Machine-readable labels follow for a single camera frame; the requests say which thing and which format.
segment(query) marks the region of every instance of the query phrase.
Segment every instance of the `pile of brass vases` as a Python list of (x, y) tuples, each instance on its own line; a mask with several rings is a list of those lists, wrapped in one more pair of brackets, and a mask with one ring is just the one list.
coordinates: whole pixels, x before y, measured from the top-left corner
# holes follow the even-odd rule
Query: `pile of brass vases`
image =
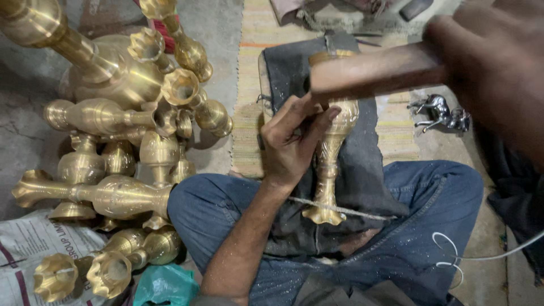
[[(66, 297), (85, 275), (95, 294), (112, 298), (128, 285), (132, 270), (173, 260), (182, 242), (166, 205), (174, 184), (195, 174), (185, 155), (192, 122), (217, 137), (233, 128), (225, 106), (200, 87), (213, 68), (202, 45), (176, 20), (176, 0), (140, 0), (140, 5), (146, 17), (165, 24), (179, 66), (164, 53), (164, 39), (155, 30), (91, 41), (67, 26), (57, 0), (0, 2), (0, 30), (7, 38), (24, 47), (50, 47), (72, 63), (63, 76), (62, 99), (45, 107), (44, 119), (69, 133), (75, 151), (61, 158), (56, 180), (42, 170), (26, 171), (13, 196), (21, 207), (60, 199), (49, 215), (57, 222), (98, 213), (103, 215), (98, 228), (125, 228), (83, 258), (45, 257), (35, 271), (34, 291), (47, 302)], [(97, 147), (103, 148), (101, 155)], [(151, 169), (152, 185), (132, 177), (135, 151)], [(143, 229), (127, 229), (149, 212)]]

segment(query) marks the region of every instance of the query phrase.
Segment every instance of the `wooden hammer handle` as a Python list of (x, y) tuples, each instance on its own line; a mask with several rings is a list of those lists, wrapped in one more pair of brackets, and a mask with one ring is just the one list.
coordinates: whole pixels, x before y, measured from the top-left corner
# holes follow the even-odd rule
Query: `wooden hammer handle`
[(311, 69), (313, 96), (364, 98), (444, 83), (444, 66), (425, 43), (319, 63)]

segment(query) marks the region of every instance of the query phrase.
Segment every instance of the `concrete floor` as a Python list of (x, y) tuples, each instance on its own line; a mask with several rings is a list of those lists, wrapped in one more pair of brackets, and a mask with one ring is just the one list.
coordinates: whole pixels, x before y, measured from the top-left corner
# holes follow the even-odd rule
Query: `concrete floor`
[[(146, 22), (136, 5), (130, 0), (61, 1), (65, 3), (70, 26), (84, 35), (97, 37), (117, 32), (130, 33), (145, 26)], [(184, 0), (178, 13), (189, 36), (198, 39), (206, 48), (209, 61), (214, 65), (212, 79), (204, 85), (208, 96), (222, 102), (230, 115), (236, 103), (237, 53), (240, 41), (242, 0)], [(67, 134), (49, 128), (42, 119), (43, 106), (58, 98), (58, 81), (68, 62), (49, 49), (19, 47), (0, 35), (0, 220), (20, 217), (28, 210), (16, 206), (10, 194), (13, 185), (27, 169), (43, 169), (56, 174), (59, 147), (67, 143)], [(414, 91), (412, 95), (442, 93), (453, 108), (455, 98), (444, 87)], [(422, 160), (446, 159), (468, 164), (483, 175), (485, 194), (491, 191), (492, 182), (485, 175), (476, 150), (473, 135), (430, 131), (417, 135)], [(194, 126), (194, 140), (187, 153), (199, 173), (227, 173), (231, 166), (229, 150), (231, 137), (217, 139)], [(139, 177), (149, 181), (150, 174), (141, 168)], [(56, 201), (42, 203), (55, 205)], [(505, 233), (504, 225), (483, 203), (465, 256), (492, 255), (502, 252), (499, 236)], [(523, 257), (516, 260), (523, 262)], [(461, 264), (465, 283), (452, 291), (465, 305), (507, 305), (505, 291), (506, 262), (468, 262)], [(529, 272), (516, 276), (516, 294), (523, 296)]]
[[(90, 38), (106, 34), (129, 34), (147, 26), (140, 9), (130, 0), (66, 1), (69, 25)], [(206, 48), (214, 67), (210, 81), (203, 85), (210, 99), (234, 113), (237, 91), (238, 43), (241, 36), (242, 0), (184, 0), (178, 4), (186, 33)], [(69, 62), (50, 49), (17, 46), (0, 34), (0, 220), (27, 214), (15, 204), (11, 189), (28, 169), (43, 169), (56, 176), (67, 133), (51, 129), (42, 119), (45, 104), (58, 99), (57, 87)], [(199, 173), (228, 173), (231, 167), (232, 137), (219, 139), (193, 126), (187, 158)], [(152, 182), (145, 167), (138, 178)], [(41, 201), (38, 207), (58, 201)]]

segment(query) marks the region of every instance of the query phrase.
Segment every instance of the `brass vase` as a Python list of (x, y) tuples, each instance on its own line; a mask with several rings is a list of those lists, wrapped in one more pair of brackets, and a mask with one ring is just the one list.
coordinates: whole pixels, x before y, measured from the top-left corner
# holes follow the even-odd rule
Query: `brass vase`
[(104, 248), (88, 256), (75, 260), (60, 253), (46, 256), (34, 271), (34, 292), (46, 302), (59, 301), (74, 290), (76, 280), (87, 274), (96, 256), (103, 252), (131, 254), (141, 248), (145, 237), (141, 229), (121, 230), (110, 238)]
[(127, 140), (107, 143), (101, 156), (106, 161), (106, 176), (114, 174), (134, 175), (136, 160), (134, 159), (131, 144)]
[(174, 184), (196, 174), (195, 164), (188, 161), (185, 157), (187, 141), (185, 139), (180, 139), (178, 142), (180, 144), (180, 160), (174, 165), (172, 172), (170, 173), (170, 182)]
[(142, 28), (131, 34), (128, 53), (140, 63), (154, 63), (163, 74), (169, 74), (176, 68), (164, 53), (164, 37), (157, 30)]
[(216, 100), (208, 100), (198, 79), (190, 70), (178, 68), (164, 77), (162, 93), (168, 103), (195, 111), (195, 120), (203, 130), (209, 130), (217, 137), (228, 136), (233, 127), (227, 109)]
[(194, 72), (200, 82), (205, 82), (212, 77), (212, 65), (208, 62), (204, 47), (187, 36), (176, 20), (176, 3), (177, 0), (140, 0), (142, 13), (148, 19), (161, 20), (168, 34), (174, 39), (174, 57), (177, 63)]
[[(310, 67), (325, 60), (345, 58), (354, 55), (352, 51), (337, 50), (335, 53), (320, 52), (309, 57)], [(316, 148), (317, 185), (313, 200), (318, 203), (336, 206), (335, 179), (338, 175), (338, 152), (346, 136), (351, 132), (359, 118), (357, 100), (335, 99), (329, 106), (339, 106), (342, 111), (332, 121), (323, 139)], [(338, 225), (346, 220), (343, 213), (311, 206), (302, 211), (302, 215), (316, 224), (330, 223)]]
[(55, 130), (80, 130), (95, 135), (116, 134), (126, 126), (142, 126), (169, 136), (176, 131), (176, 116), (177, 111), (165, 101), (151, 112), (123, 111), (117, 103), (103, 98), (77, 104), (54, 100), (44, 109), (45, 120)]
[(148, 263), (165, 265), (180, 253), (183, 242), (173, 227), (162, 227), (149, 233), (142, 247), (132, 254), (105, 252), (92, 261), (87, 272), (92, 292), (106, 298), (113, 298), (125, 290), (132, 279), (131, 272), (145, 267)]
[[(155, 131), (148, 131), (141, 141), (140, 161), (151, 168), (156, 188), (166, 188), (170, 185), (170, 170), (180, 160), (180, 150), (175, 136), (161, 137)], [(143, 226), (151, 229), (159, 229), (169, 222), (168, 218), (162, 217), (158, 213), (153, 216)]]
[[(57, 175), (61, 182), (69, 184), (95, 185), (106, 173), (104, 158), (96, 153), (98, 137), (80, 134), (76, 151), (64, 155), (57, 166)], [(63, 199), (49, 214), (49, 219), (59, 221), (84, 220), (96, 217), (92, 205), (86, 201), (74, 202)]]
[(130, 220), (147, 211), (168, 219), (166, 205), (170, 191), (170, 185), (157, 188), (123, 175), (107, 176), (98, 185), (89, 186), (54, 182), (43, 170), (28, 170), (11, 193), (20, 207), (32, 207), (42, 199), (86, 200), (101, 215)]
[(99, 97), (140, 110), (141, 103), (157, 99), (163, 74), (128, 54), (128, 36), (91, 41), (67, 25), (56, 0), (0, 2), (0, 30), (8, 39), (23, 47), (50, 47), (72, 63), (67, 80), (76, 101)]

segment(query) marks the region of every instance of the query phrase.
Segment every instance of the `white wire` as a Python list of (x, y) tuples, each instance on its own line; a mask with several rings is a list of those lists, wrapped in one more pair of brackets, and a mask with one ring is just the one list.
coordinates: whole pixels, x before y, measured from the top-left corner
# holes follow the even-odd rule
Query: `white wire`
[[(434, 232), (434, 233), (432, 234), (432, 240), (435, 242), (435, 244), (436, 244), (437, 246), (438, 246), (438, 243), (436, 243), (436, 240), (435, 240), (435, 236), (436, 236), (436, 235), (440, 235), (440, 236), (446, 238), (446, 240), (448, 240), (449, 243), (452, 244), (453, 249), (455, 250), (455, 256), (454, 256), (454, 257), (457, 257), (457, 256), (459, 255), (459, 253), (457, 252), (457, 247), (455, 246), (455, 244), (453, 243), (453, 241), (452, 241), (448, 236), (444, 235), (444, 234), (441, 233), (441, 232)], [(440, 262), (437, 262), (437, 263), (435, 264), (437, 268), (440, 268), (440, 265), (448, 265), (448, 266), (450, 266), (450, 267), (453, 266), (454, 268), (456, 268), (457, 270), (459, 270), (459, 272), (461, 272), (461, 281), (460, 281), (457, 285), (455, 285), (455, 286), (453, 286), (453, 287), (450, 287), (450, 289), (455, 289), (455, 288), (461, 286), (461, 284), (462, 284), (463, 281), (465, 280), (465, 274), (463, 273), (463, 270), (462, 270), (458, 265), (456, 265), (456, 264), (457, 264), (457, 261), (458, 261), (458, 258), (455, 258), (455, 261), (454, 261), (454, 262), (443, 262), (443, 261), (440, 261)]]
[(457, 270), (459, 270), (459, 272), (461, 272), (461, 281), (455, 285), (454, 287), (451, 287), (450, 289), (454, 289), (454, 288), (457, 288), (459, 287), (463, 281), (465, 280), (465, 274), (463, 273), (463, 270), (458, 266), (456, 265), (457, 264), (457, 261), (458, 260), (473, 260), (473, 261), (483, 261), (483, 260), (493, 260), (493, 259), (499, 259), (499, 258), (504, 258), (508, 255), (511, 255), (529, 245), (531, 245), (532, 243), (534, 243), (535, 241), (537, 241), (538, 239), (544, 237), (544, 230), (541, 231), (540, 233), (538, 233), (536, 236), (534, 236), (533, 238), (531, 238), (530, 240), (528, 241), (525, 241), (525, 243), (523, 243), (522, 245), (518, 246), (517, 248), (513, 249), (513, 250), (510, 250), (504, 254), (501, 254), (501, 255), (496, 255), (496, 256), (491, 256), (491, 257), (460, 257), (459, 254), (457, 253), (457, 247), (455, 246), (455, 244), (453, 243), (453, 241), (446, 235), (444, 235), (443, 233), (441, 232), (434, 232), (432, 234), (432, 240), (434, 241), (434, 243), (436, 244), (437, 247), (439, 247), (441, 250), (444, 250), (437, 242), (436, 242), (436, 235), (439, 235), (439, 236), (442, 236), (444, 238), (446, 238), (446, 240), (448, 240), (449, 243), (452, 244), (453, 246), (453, 249), (455, 250), (455, 255), (451, 255), (451, 254), (448, 254), (444, 251), (444, 253), (446, 253), (446, 255), (448, 256), (451, 256), (453, 258), (455, 258), (455, 261), (454, 262), (437, 262), (435, 265), (436, 267), (440, 267), (440, 265), (447, 265), (447, 266), (454, 266)]
[(435, 240), (435, 236), (436, 236), (436, 235), (440, 235), (440, 236), (446, 238), (446, 239), (453, 245), (453, 247), (455, 248), (455, 256), (453, 256), (453, 255), (451, 255), (451, 254), (448, 254), (448, 253), (446, 253), (446, 255), (451, 256), (451, 257), (456, 258), (456, 259), (462, 259), (462, 260), (483, 261), (483, 260), (493, 260), (493, 259), (504, 258), (504, 257), (506, 257), (506, 256), (508, 256), (508, 255), (511, 255), (511, 254), (513, 254), (513, 253), (515, 253), (515, 252), (517, 252), (517, 251), (519, 251), (519, 250), (521, 250), (521, 249), (523, 249), (523, 248), (525, 248), (525, 247), (528, 247), (529, 245), (533, 244), (533, 243), (534, 243), (535, 241), (537, 241), (538, 239), (544, 237), (544, 230), (541, 231), (540, 233), (538, 233), (536, 236), (534, 236), (534, 237), (531, 238), (530, 240), (525, 241), (524, 244), (518, 246), (517, 248), (515, 248), (515, 249), (513, 249), (513, 250), (510, 250), (510, 251), (508, 251), (508, 252), (506, 252), (506, 253), (504, 253), (504, 254), (496, 255), (496, 256), (491, 256), (491, 257), (460, 257), (460, 256), (458, 256), (458, 254), (457, 254), (457, 248), (456, 248), (455, 244), (453, 243), (453, 241), (451, 241), (450, 238), (448, 238), (446, 235), (444, 235), (444, 234), (441, 233), (441, 232), (434, 232), (434, 233), (432, 234), (432, 240), (435, 242), (436, 246), (438, 246), (438, 247), (441, 248), (442, 250), (444, 250), (444, 249), (443, 249), (440, 245), (438, 245), (438, 243), (437, 243), (436, 240)]
[(440, 261), (440, 262), (437, 262), (437, 263), (436, 263), (436, 266), (437, 266), (438, 268), (440, 268), (440, 265), (454, 266), (457, 270), (459, 270), (459, 272), (461, 272), (461, 281), (460, 281), (457, 285), (455, 285), (455, 286), (453, 286), (453, 287), (450, 287), (450, 289), (455, 289), (455, 288), (461, 286), (461, 284), (462, 284), (463, 281), (465, 280), (465, 274), (463, 273), (463, 270), (461, 270), (461, 268), (460, 268), (458, 265), (452, 264), (451, 262), (443, 262), (443, 261)]

